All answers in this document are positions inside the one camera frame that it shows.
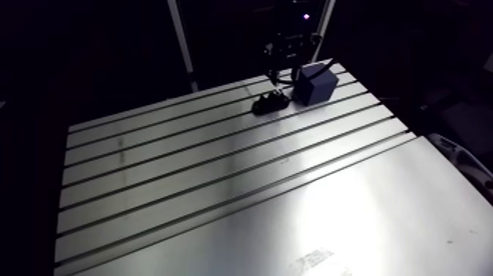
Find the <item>aluminum slotted table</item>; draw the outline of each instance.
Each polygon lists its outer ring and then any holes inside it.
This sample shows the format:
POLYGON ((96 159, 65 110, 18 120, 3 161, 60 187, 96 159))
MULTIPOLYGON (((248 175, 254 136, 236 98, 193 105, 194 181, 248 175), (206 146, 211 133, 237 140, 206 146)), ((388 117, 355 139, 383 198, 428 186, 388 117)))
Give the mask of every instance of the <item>aluminum slotted table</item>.
POLYGON ((493 275, 492 207, 331 70, 315 106, 256 117, 257 77, 71 126, 54 274, 493 275))

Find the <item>black object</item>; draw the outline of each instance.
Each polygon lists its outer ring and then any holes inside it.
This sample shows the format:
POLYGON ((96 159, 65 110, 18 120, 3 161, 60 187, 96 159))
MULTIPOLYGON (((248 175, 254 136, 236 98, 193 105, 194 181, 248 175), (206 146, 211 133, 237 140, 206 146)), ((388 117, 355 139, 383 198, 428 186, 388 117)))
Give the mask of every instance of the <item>black object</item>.
POLYGON ((326 65, 323 64, 303 67, 294 85, 293 100, 304 106, 328 101, 339 79, 325 68, 326 65))
POLYGON ((261 95, 260 98, 253 103, 252 113, 254 115, 265 115, 274 111, 285 109, 289 105, 289 98, 282 92, 275 90, 270 92, 267 97, 261 95))

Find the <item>metal table surface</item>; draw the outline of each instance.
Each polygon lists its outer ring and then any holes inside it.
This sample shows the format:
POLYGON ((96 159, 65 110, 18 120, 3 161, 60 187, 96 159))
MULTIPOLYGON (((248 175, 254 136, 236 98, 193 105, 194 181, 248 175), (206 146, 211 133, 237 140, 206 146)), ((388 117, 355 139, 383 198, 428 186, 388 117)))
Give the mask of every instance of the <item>metal table surface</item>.
POLYGON ((54 274, 491 274, 491 207, 331 70, 315 106, 256 117, 257 77, 70 127, 54 274))

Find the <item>dark background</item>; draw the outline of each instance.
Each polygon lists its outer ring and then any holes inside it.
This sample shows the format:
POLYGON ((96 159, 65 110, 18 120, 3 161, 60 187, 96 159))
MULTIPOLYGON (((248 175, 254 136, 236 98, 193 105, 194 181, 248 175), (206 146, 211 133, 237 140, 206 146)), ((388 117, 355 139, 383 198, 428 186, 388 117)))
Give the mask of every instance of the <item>dark background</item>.
MULTIPOLYGON (((254 11, 273 2, 179 1, 201 89, 261 74, 272 17, 254 11)), ((166 1, 1 5, 5 271, 50 275, 67 126, 190 93, 189 77, 166 1)), ((444 134, 491 169, 492 12, 488 0, 337 0, 319 58, 337 57, 417 134, 444 134)))

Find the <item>dark gray cube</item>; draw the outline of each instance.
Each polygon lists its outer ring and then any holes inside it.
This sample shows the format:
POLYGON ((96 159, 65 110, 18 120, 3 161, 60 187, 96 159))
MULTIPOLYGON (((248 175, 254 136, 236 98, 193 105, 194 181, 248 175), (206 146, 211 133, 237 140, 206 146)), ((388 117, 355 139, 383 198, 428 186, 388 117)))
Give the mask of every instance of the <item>dark gray cube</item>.
POLYGON ((326 70, 320 76, 308 80, 308 77, 317 73, 324 66, 324 64, 315 64, 303 67, 300 70, 299 78, 293 91, 295 101, 309 106, 330 99, 339 82, 339 79, 330 70, 326 70))

